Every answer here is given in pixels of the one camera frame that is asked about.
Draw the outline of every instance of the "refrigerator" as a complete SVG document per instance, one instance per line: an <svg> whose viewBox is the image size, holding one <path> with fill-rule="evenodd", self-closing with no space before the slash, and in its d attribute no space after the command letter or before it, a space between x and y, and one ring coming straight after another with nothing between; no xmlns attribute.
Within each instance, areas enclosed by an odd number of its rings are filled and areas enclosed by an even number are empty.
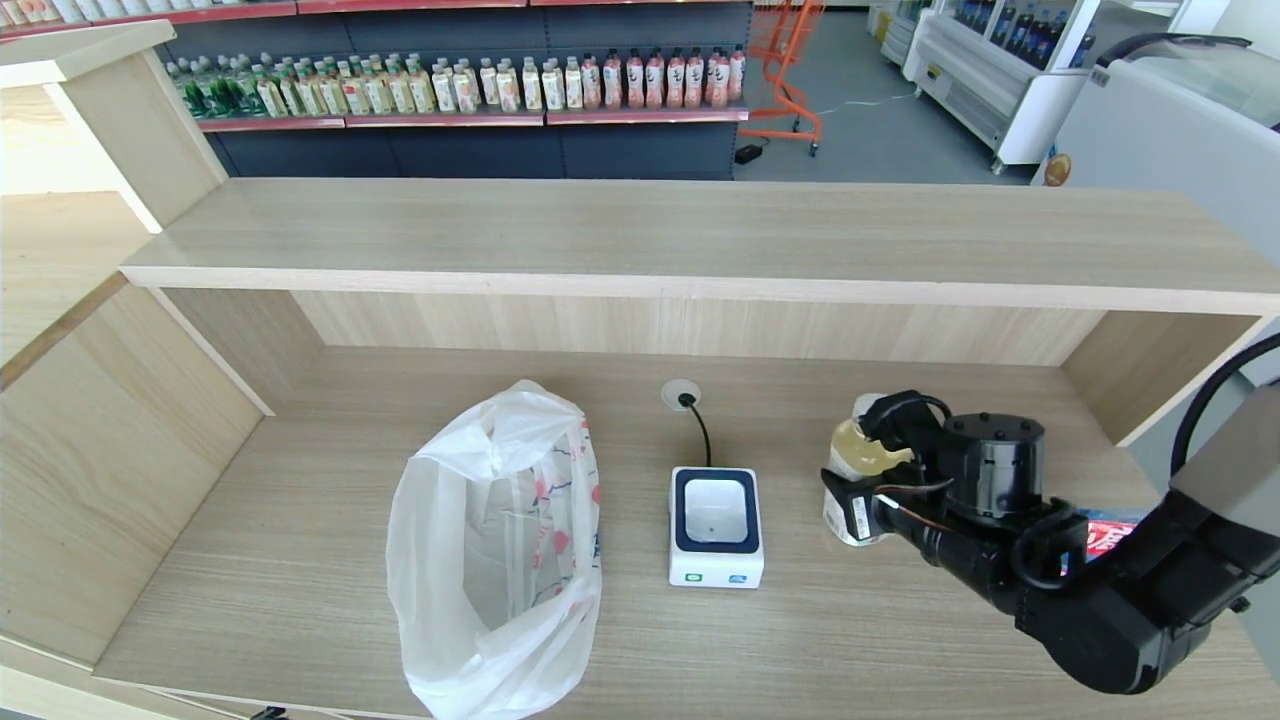
<svg viewBox="0 0 1280 720"><path fill-rule="evenodd" d="M1181 192L1280 266L1280 60L1248 46L1155 33L1107 50L1032 184ZM1245 375L1280 377L1276 355Z"/></svg>

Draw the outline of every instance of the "wooden counter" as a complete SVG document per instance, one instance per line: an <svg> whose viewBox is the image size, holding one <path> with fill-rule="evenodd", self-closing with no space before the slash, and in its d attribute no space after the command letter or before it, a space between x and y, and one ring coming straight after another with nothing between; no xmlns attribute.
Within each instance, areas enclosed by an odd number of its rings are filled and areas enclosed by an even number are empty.
<svg viewBox="0 0 1280 720"><path fill-rule="evenodd" d="M589 354L329 348L262 421L99 664L102 678L369 716L424 717L401 673L385 523L404 460L521 377L586 413L600 464L604 600L586 678L547 717L1267 717L1280 689L1234 618L1142 698L1084 691L946 571L890 538L841 544L817 470L861 392L918 387L959 413L1048 429L1046 488L1083 506L1156 496L1060 370ZM672 465L692 419L662 383L701 383L713 451L754 468L759 591L667 584Z"/></svg>

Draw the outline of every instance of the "robotic arm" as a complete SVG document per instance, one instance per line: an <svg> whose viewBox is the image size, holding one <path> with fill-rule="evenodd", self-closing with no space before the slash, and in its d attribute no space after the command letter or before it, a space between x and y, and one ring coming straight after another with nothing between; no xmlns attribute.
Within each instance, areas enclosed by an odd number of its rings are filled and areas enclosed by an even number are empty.
<svg viewBox="0 0 1280 720"><path fill-rule="evenodd" d="M1254 392L1133 533L1092 562L1087 518L1042 500L1044 428L1036 420L952 416L940 400L906 391L878 400L859 424L915 459L855 482L823 470L850 534L901 536L1096 691L1151 689L1204 642L1215 618L1243 611L1243 593L1280 570L1275 384Z"/></svg>

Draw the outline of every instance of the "wooden countertop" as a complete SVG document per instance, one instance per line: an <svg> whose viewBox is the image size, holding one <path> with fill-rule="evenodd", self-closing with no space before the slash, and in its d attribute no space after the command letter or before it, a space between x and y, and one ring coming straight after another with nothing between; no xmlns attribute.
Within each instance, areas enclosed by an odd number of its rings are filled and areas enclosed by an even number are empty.
<svg viewBox="0 0 1280 720"><path fill-rule="evenodd" d="M404 460L530 377L577 402L600 464L604 596L581 685L545 717L1125 720L1271 717L1280 688L1239 623L1153 692L1076 685L1043 648L899 538L841 544L818 466L856 395L918 387L957 413L1038 418L1046 489L1082 506L1155 492L1056 369L329 348L262 420L174 544L96 674L195 693L425 716L401 671L385 527ZM719 462L760 477L758 591L667 584L672 465L696 464L663 380L701 383Z"/></svg>
<svg viewBox="0 0 1280 720"><path fill-rule="evenodd" d="M67 82L177 36L169 20L142 20L19 37L0 53L0 88Z"/></svg>
<svg viewBox="0 0 1280 720"><path fill-rule="evenodd" d="M51 346L74 327L77 316L92 314L123 284L113 282L120 261L151 234L115 192L5 196L0 215L0 386L6 387L20 374L18 365L35 361L47 350L45 345ZM104 288L101 293L95 292L99 288ZM78 306L79 313L74 313ZM67 327L55 327L64 316Z"/></svg>
<svg viewBox="0 0 1280 720"><path fill-rule="evenodd" d="M1280 314L1181 195L1044 187L233 179L136 284Z"/></svg>

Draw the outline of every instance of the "gray floor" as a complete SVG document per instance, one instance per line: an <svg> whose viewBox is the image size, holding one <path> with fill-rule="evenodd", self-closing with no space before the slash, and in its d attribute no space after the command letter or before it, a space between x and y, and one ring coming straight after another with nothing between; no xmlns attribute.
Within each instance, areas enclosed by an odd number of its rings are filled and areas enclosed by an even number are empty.
<svg viewBox="0 0 1280 720"><path fill-rule="evenodd" d="M774 140L764 155L735 167L737 179L1027 184L1036 172L1024 165L991 174L991 149L928 96L911 96L915 86L867 33L865 12L828 10L787 78L809 96L812 109L826 113L818 156L809 156L808 141ZM764 105L767 90L759 72L748 73L753 108ZM745 127L790 129L791 119ZM758 142L739 138L739 145Z"/></svg>

